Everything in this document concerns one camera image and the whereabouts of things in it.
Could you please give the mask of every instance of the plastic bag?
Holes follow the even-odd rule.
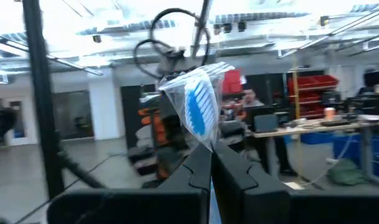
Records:
[[[225,62],[205,65],[159,87],[192,134],[185,139],[191,149],[201,142],[212,151],[212,144],[217,140],[222,82],[225,72],[231,69],[234,67]]]

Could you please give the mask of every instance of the workbench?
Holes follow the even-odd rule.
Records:
[[[379,116],[363,116],[362,118],[379,118]],[[377,123],[368,123],[362,121],[362,119],[356,123],[341,125],[341,126],[332,126],[325,127],[319,126],[322,119],[309,120],[305,124],[300,125],[295,128],[279,128],[276,132],[270,133],[251,133],[256,138],[268,138],[268,164],[269,164],[269,173],[278,178],[278,164],[277,158],[275,155],[275,145],[273,138],[276,136],[285,136],[293,134],[306,134],[306,133],[317,133],[323,131],[339,131],[346,129],[360,129],[361,134],[361,165],[362,170],[365,174],[365,177],[369,180],[379,184],[379,177],[373,174],[373,151],[372,151],[372,126],[379,126]]]

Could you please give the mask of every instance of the door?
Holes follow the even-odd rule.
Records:
[[[27,131],[27,114],[25,113],[24,98],[4,99],[4,106],[12,108],[16,112],[15,126],[6,134],[7,143],[10,146],[30,144]]]

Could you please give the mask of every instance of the cup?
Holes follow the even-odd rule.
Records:
[[[334,120],[335,109],[334,108],[325,108],[325,120],[333,121]]]

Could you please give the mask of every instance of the ceiling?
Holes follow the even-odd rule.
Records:
[[[208,30],[213,34],[215,24],[233,24],[227,34],[212,35],[212,47],[220,56],[261,54],[296,49],[333,30],[379,9],[376,0],[213,0],[208,7]],[[147,39],[152,18],[168,7],[180,7],[199,15],[202,0],[40,0],[43,15],[43,35],[49,54],[65,58],[83,66],[104,66],[132,61],[132,50]],[[321,16],[329,16],[329,23],[321,27]],[[237,22],[246,21],[247,29],[238,32]],[[163,17],[158,23],[156,38],[176,47],[194,43],[197,29],[194,20],[182,14]],[[379,34],[379,19],[369,24],[330,37],[305,52],[325,52]],[[0,0],[0,35],[26,44],[22,3]],[[94,35],[102,42],[95,43]],[[370,42],[370,46],[379,42]],[[362,50],[356,45],[338,54]],[[153,62],[155,54],[144,46],[140,54]],[[53,71],[68,69],[51,63]],[[26,73],[29,69],[27,53],[0,44],[0,71]]]

